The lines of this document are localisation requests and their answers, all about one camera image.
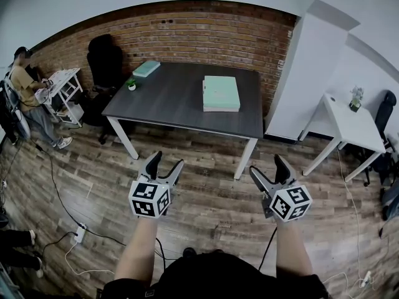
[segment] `black shirt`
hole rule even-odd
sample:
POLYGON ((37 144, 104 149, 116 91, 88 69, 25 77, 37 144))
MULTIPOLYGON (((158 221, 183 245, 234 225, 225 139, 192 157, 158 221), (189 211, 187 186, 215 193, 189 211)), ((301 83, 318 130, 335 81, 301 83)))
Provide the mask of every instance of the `black shirt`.
POLYGON ((329 294, 316 275, 274 278, 233 255, 210 253, 178 259, 149 289, 138 280, 114 280, 101 299, 216 297, 321 299, 329 294))

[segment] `white desk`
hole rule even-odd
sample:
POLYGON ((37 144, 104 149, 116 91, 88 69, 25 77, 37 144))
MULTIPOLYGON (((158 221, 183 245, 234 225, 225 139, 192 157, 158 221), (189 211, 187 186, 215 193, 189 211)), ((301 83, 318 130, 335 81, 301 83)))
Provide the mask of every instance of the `white desk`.
MULTIPOLYGON (((320 100, 319 106, 325 105, 329 118, 335 129, 335 136, 325 149, 311 162, 311 164, 303 171, 303 175, 307 176, 313 169, 319 165, 337 146, 341 150, 346 144, 353 144, 368 150, 374 151, 363 164, 345 177, 345 182, 362 172, 368 165, 370 165, 382 153, 385 153, 385 147, 382 143, 381 136, 375 126, 375 122, 368 110, 360 107, 355 113, 347 103, 337 101, 328 93, 324 94, 320 100)), ((299 140, 303 141, 309 132, 310 124, 315 116, 306 125, 301 133, 299 140)))
POLYGON ((83 92, 82 87, 80 86, 80 83, 76 76, 77 72, 79 71, 80 68, 77 67, 74 69, 61 70, 55 72, 53 75, 51 75, 51 77, 49 77, 49 80, 52 80, 54 83, 51 89, 49 90, 49 94, 47 94, 46 89, 40 89, 35 93, 35 96, 39 101, 39 103, 42 103, 47 107, 47 109, 50 111, 51 115, 56 121, 61 120, 66 123, 78 124, 80 127, 82 127, 82 125, 79 122, 83 114, 82 110, 76 107, 71 108, 71 106, 68 104, 68 101, 76 94, 77 91, 83 92), (73 85, 72 83, 69 82, 72 78, 75 79, 76 85, 73 85), (66 84, 69 86, 69 88, 64 90, 63 87, 66 84), (57 94, 60 96, 65 107, 68 109, 69 115, 72 120, 71 122, 63 120, 61 117, 57 116, 57 113, 51 107, 52 98, 55 97, 57 94))

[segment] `sneaker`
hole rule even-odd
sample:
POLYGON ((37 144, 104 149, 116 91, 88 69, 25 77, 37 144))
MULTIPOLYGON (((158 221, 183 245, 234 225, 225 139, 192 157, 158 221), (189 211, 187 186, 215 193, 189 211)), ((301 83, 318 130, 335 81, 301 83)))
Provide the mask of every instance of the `sneaker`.
POLYGON ((224 254, 224 251, 221 249, 215 249, 214 251, 211 252, 211 254, 224 254))
POLYGON ((61 150, 62 148, 67 147, 72 142, 72 137, 63 138, 61 143, 58 144, 58 148, 61 150))
POLYGON ((38 277, 38 278, 42 278, 43 277, 43 263, 42 263, 42 260, 39 258, 39 257, 36 257, 37 259, 38 259, 38 261, 39 261, 39 265, 40 265, 40 269, 39 270, 36 270, 36 276, 38 277))
POLYGON ((36 234, 33 230, 30 230, 29 232, 31 233, 32 246, 35 246, 36 234))
POLYGON ((11 142, 11 144, 13 145, 13 146, 15 146, 17 143, 18 143, 18 136, 16 136, 16 140, 15 140, 15 142, 11 142))
POLYGON ((196 256, 196 254, 196 251, 191 247, 187 247, 183 250, 183 258, 192 258, 196 256))

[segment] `small potted plant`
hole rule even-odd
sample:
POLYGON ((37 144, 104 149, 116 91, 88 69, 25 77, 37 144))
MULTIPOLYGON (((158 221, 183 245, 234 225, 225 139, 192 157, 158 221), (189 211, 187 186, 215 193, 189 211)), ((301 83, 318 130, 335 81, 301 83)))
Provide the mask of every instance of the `small potted plant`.
POLYGON ((126 82, 129 91, 134 91, 136 89, 136 80, 134 78, 130 78, 126 82))
POLYGON ((360 101, 363 99, 363 93, 364 93, 364 89, 362 87, 354 87, 352 91, 350 91, 350 93, 352 93, 352 101, 350 101, 349 103, 349 108, 354 111, 357 112, 357 110, 362 106, 362 104, 360 103, 360 101))

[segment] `mint green box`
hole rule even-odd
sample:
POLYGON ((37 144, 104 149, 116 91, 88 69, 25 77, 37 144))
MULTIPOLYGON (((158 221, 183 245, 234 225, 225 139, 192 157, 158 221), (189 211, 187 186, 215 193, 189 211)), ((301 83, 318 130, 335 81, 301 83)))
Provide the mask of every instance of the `mint green box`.
POLYGON ((204 112, 238 112, 240 102, 236 78, 206 75, 203 100, 204 112))
POLYGON ((148 77, 160 65, 161 63, 158 61, 146 61, 133 71, 133 75, 135 77, 148 77))

